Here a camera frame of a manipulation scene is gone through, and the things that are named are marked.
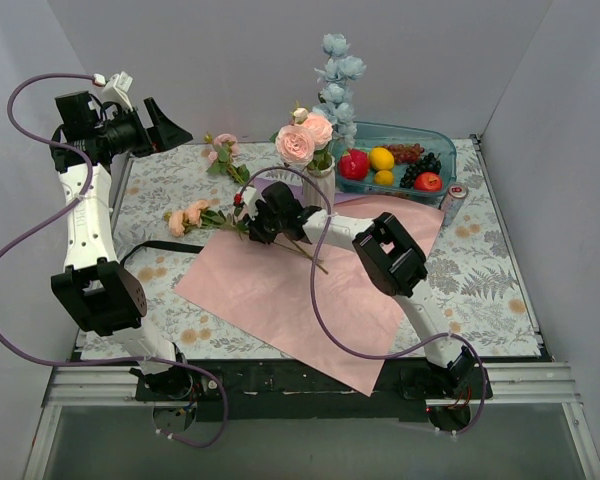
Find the white ribbed vase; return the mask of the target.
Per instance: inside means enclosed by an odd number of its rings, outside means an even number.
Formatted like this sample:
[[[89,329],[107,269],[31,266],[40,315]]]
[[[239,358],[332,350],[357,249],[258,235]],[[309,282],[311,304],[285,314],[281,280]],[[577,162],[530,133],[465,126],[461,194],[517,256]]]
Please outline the white ribbed vase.
[[[325,169],[306,169],[302,179],[302,197],[305,206],[326,209],[334,205],[336,193],[334,162]]]

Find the pink flower stem with bud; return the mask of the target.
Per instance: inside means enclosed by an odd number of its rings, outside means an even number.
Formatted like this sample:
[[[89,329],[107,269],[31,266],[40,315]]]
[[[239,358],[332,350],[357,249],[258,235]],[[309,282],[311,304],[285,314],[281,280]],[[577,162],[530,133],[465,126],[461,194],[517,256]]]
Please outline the pink flower stem with bud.
[[[207,133],[204,142],[208,146],[209,166],[206,170],[211,175],[227,175],[234,183],[245,185],[250,172],[245,165],[237,165],[235,158],[238,155],[237,138],[228,133],[212,136]]]

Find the white pink flower stem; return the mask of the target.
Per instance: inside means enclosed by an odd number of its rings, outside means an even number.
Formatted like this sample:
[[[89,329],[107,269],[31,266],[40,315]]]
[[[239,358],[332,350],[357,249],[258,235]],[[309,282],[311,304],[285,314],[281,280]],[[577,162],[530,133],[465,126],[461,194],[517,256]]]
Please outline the white pink flower stem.
[[[299,104],[291,111],[289,121],[272,136],[286,165],[309,172],[323,172],[333,165],[329,152],[333,139],[334,127],[327,115]]]

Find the peach flower stem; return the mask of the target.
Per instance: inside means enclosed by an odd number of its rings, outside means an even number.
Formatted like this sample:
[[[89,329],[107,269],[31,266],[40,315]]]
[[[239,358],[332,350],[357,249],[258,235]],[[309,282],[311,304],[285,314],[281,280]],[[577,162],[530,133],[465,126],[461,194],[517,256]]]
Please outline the peach flower stem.
[[[173,237],[181,238],[194,230],[224,230],[236,233],[240,239],[247,237],[249,228],[242,213],[225,215],[212,210],[207,200],[197,200],[184,210],[167,211],[163,215]]]

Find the purple pink wrapping paper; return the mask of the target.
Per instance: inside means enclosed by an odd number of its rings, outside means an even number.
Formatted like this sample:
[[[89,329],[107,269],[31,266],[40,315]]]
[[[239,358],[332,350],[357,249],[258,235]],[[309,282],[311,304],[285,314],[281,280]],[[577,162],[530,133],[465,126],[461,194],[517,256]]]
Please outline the purple pink wrapping paper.
[[[322,266],[280,237],[264,245],[218,230],[177,295],[335,380],[370,395],[404,313],[357,255],[325,245]]]

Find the black ribbon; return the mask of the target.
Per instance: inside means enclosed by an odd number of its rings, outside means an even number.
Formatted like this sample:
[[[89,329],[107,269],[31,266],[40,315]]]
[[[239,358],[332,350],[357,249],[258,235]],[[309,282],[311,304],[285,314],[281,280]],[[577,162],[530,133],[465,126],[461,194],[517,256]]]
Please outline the black ribbon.
[[[147,240],[139,245],[134,246],[126,255],[124,255],[120,260],[120,265],[125,266],[126,262],[142,249],[155,249],[186,254],[199,254],[204,249],[204,247],[200,245],[192,245],[172,241]]]

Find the blue flower stem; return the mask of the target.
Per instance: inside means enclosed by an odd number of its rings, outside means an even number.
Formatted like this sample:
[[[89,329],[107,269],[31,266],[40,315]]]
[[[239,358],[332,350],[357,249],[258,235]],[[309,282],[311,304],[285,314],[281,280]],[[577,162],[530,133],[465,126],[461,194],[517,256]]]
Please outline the blue flower stem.
[[[342,34],[325,34],[322,50],[327,56],[324,66],[314,71],[322,88],[313,113],[324,116],[332,125],[333,139],[345,149],[352,148],[357,133],[353,107],[352,83],[359,80],[367,65],[349,54],[350,44]]]

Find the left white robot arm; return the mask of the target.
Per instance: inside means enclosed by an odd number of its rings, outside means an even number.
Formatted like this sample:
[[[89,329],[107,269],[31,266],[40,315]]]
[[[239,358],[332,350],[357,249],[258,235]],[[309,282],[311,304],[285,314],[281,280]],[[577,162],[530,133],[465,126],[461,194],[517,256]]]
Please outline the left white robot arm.
[[[117,343],[136,358],[132,373],[153,393],[183,399],[193,388],[193,377],[183,366],[184,354],[147,319],[142,285],[116,255],[109,191],[114,157],[150,156],[192,136],[165,116],[153,98],[144,101],[150,128],[143,126],[136,108],[101,103],[87,91],[55,102],[62,123],[52,136],[51,156],[73,208],[67,216],[64,270],[52,276],[52,291],[82,331]]]

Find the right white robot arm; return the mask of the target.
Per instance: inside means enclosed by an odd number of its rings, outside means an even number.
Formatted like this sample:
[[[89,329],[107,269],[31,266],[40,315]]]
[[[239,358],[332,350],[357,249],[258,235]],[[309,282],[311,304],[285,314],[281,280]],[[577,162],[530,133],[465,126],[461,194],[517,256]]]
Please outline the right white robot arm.
[[[249,238],[270,244],[283,234],[309,243],[318,254],[324,245],[357,255],[372,285],[400,306],[418,335],[434,389],[444,397],[469,390],[470,377],[480,376],[480,393],[488,393],[488,374],[476,349],[460,335],[439,329],[441,310],[436,306],[428,282],[426,256],[416,240],[391,213],[373,219],[342,216],[327,203],[304,207],[290,187],[270,184],[260,192],[242,187],[234,196]]]

